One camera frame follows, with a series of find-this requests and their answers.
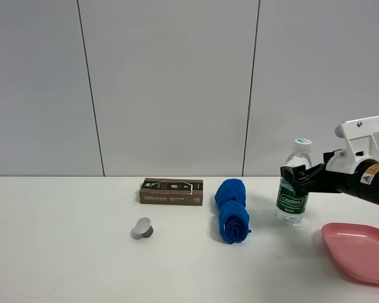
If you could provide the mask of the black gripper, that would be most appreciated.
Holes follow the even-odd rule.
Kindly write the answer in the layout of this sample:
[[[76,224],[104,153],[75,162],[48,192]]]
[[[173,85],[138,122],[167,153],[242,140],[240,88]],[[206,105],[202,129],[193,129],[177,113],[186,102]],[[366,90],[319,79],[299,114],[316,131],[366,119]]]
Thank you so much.
[[[282,166],[281,177],[286,180],[299,196],[308,193],[357,193],[353,188],[356,174],[343,174],[326,170],[327,164],[334,156],[344,157],[344,150],[335,150],[323,154],[324,162],[310,169],[305,165],[297,167]]]

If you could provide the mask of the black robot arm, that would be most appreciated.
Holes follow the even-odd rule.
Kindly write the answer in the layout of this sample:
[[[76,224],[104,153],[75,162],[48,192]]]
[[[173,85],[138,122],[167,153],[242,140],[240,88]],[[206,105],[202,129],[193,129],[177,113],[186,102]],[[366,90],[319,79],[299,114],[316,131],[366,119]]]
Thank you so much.
[[[324,162],[310,169],[305,165],[282,166],[281,177],[300,196],[308,193],[344,193],[379,205],[379,163],[363,160],[352,174],[327,170],[327,165],[339,154],[340,150],[324,153]]]

